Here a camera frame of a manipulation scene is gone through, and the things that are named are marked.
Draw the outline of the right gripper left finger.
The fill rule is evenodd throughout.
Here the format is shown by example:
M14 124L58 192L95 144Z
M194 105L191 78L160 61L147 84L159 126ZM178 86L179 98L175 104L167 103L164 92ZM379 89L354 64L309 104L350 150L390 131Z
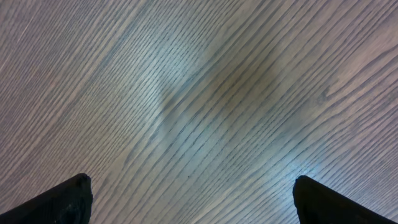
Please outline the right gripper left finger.
M91 178L81 173L2 213L1 224L88 224L92 203Z

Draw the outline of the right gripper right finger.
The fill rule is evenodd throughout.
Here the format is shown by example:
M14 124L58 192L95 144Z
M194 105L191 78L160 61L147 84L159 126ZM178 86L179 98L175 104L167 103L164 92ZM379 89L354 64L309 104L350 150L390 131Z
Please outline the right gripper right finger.
M306 175L295 180L293 198L300 224L396 224Z

